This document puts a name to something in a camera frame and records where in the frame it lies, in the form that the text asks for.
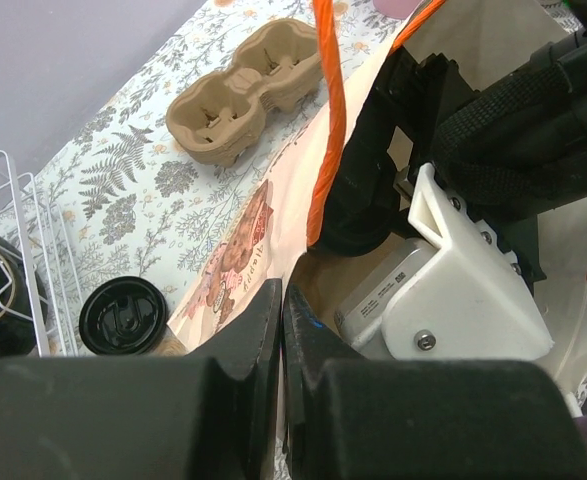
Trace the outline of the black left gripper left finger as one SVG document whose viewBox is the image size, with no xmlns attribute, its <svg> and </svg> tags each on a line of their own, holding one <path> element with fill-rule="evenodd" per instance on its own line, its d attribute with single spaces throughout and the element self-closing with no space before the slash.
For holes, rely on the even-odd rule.
<svg viewBox="0 0 587 480">
<path fill-rule="evenodd" d="M 269 479 L 282 283 L 185 356 L 0 360 L 0 479 Z"/>
</svg>

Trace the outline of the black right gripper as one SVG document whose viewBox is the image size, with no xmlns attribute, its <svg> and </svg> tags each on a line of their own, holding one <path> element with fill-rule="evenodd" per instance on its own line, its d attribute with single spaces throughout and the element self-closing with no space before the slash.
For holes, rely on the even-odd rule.
<svg viewBox="0 0 587 480">
<path fill-rule="evenodd" d="M 406 48 L 384 61 L 374 80 L 324 208 L 317 248 L 344 257 L 373 251 L 391 234 L 418 233 L 401 208 L 422 165 L 440 186 L 484 220 L 503 252 L 513 252 L 527 284 L 545 279 L 539 260 L 532 148 L 516 143 L 539 125 L 539 78 L 532 58 L 480 91 L 444 54 L 418 62 Z"/>
</svg>

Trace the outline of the kraft paper takeout bag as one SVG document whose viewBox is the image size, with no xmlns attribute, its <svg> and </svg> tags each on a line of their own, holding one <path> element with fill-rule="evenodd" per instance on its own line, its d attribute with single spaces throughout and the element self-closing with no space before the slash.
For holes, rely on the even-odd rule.
<svg viewBox="0 0 587 480">
<path fill-rule="evenodd" d="M 458 64 L 461 73 L 461 67 L 456 59 L 443 53 L 442 49 L 445 47 L 434 47 L 435 51 L 429 51 L 432 50 L 429 48 L 426 57 L 422 59 L 418 59 L 407 47 L 412 37 L 445 4 L 446 1 L 430 2 L 422 12 L 391 37 L 390 45 L 381 47 L 381 58 L 372 57 L 372 66 L 362 65 L 364 79 L 355 80 L 354 88 L 349 88 L 347 80 L 350 77 L 343 78 L 339 66 L 339 52 L 333 28 L 331 6 L 326 1 L 318 3 L 315 30 L 320 64 L 325 71 L 329 87 L 329 101 L 323 107 L 326 109 L 325 113 L 319 112 L 313 119 L 319 120 L 316 127 L 310 127 L 310 132 L 309 128 L 305 130 L 300 140 L 302 148 L 291 151 L 291 160 L 278 158 L 275 161 L 275 165 L 271 167 L 269 172 L 275 173 L 274 181 L 265 176 L 262 183 L 258 184 L 257 189 L 247 200 L 239 222 L 235 224 L 230 236 L 227 237 L 224 250 L 218 261 L 211 262 L 213 263 L 213 271 L 208 281 L 205 280 L 205 268 L 202 269 L 200 283 L 196 290 L 190 294 L 190 301 L 186 306 L 185 316 L 190 317 L 188 319 L 192 322 L 191 326 L 176 327 L 175 324 L 180 322 L 179 320 L 176 322 L 177 312 L 170 320 L 171 330 L 186 346 L 188 355 L 239 316 L 265 281 L 269 279 L 281 281 L 282 309 L 276 415 L 283 414 L 285 417 L 283 427 L 286 455 L 288 427 L 282 321 L 286 292 L 289 287 L 298 288 L 314 315 L 321 322 L 313 309 L 312 303 L 315 302 L 311 301 L 310 303 L 305 295 L 305 290 L 307 292 L 310 290 L 310 282 L 296 283 L 294 281 L 300 280 L 300 274 L 294 274 L 298 261 L 306 254 L 325 259 L 353 259 L 373 253 L 378 248 L 361 256 L 344 257 L 320 251 L 315 244 L 320 237 L 324 207 L 339 169 L 343 150 L 353 134 L 367 92 L 373 85 L 384 61 L 398 49 L 406 48 L 417 61 L 423 61 L 432 54 L 444 54 Z M 523 63 L 509 70 L 486 87 L 475 88 L 464 78 L 463 73 L 461 75 L 472 88 L 484 90 L 525 64 L 531 54 L 541 47 L 532 50 Z M 438 183 L 437 185 L 447 193 L 455 207 L 464 206 L 470 218 L 465 201 L 455 192 L 441 187 Z M 471 218 L 470 220 L 474 223 L 483 221 L 474 221 Z M 346 343 L 339 331 L 330 326 L 327 327 Z M 565 402 L 559 388 L 557 386 L 556 388 Z M 569 415 L 587 449 L 587 416 L 577 420 L 571 416 L 570 412 Z"/>
</svg>

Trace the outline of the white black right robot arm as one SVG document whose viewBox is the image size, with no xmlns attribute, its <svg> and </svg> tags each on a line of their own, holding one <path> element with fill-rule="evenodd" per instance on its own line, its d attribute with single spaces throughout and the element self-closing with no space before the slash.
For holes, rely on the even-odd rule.
<svg viewBox="0 0 587 480">
<path fill-rule="evenodd" d="M 580 28 L 533 52 L 484 90 L 473 89 L 443 54 L 417 61 L 400 48 L 367 92 L 324 207 L 317 249 L 356 257 L 391 234 L 414 238 L 394 184 L 388 147 L 395 131 L 413 147 L 403 179 L 431 164 L 472 220 L 514 253 L 528 285 L 544 279 L 537 218 L 587 197 L 587 1 L 572 1 Z"/>
</svg>

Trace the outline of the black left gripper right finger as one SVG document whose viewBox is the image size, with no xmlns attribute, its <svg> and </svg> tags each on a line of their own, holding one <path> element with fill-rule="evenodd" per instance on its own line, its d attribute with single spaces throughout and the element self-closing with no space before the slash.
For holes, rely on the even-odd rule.
<svg viewBox="0 0 587 480">
<path fill-rule="evenodd" d="M 587 449 L 537 366 L 369 360 L 293 286 L 282 321 L 293 478 L 587 479 Z"/>
</svg>

